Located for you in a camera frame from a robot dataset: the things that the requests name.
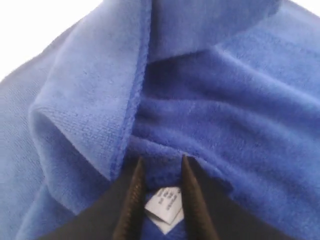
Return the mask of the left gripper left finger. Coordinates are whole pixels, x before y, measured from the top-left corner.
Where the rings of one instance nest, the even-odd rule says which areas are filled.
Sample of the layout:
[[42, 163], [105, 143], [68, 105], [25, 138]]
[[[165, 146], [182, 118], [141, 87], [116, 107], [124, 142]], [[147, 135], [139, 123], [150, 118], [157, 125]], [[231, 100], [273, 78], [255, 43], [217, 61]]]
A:
[[141, 158], [125, 167], [109, 189], [74, 219], [42, 240], [138, 240], [145, 206], [145, 166]]

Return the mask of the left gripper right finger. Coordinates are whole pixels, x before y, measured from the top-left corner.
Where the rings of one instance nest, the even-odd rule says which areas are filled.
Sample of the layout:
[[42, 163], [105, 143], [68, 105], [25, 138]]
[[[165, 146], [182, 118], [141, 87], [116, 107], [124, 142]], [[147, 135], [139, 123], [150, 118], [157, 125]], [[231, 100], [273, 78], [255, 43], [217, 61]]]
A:
[[181, 161], [181, 193], [189, 240], [283, 240], [285, 234], [256, 218], [227, 196], [193, 157]]

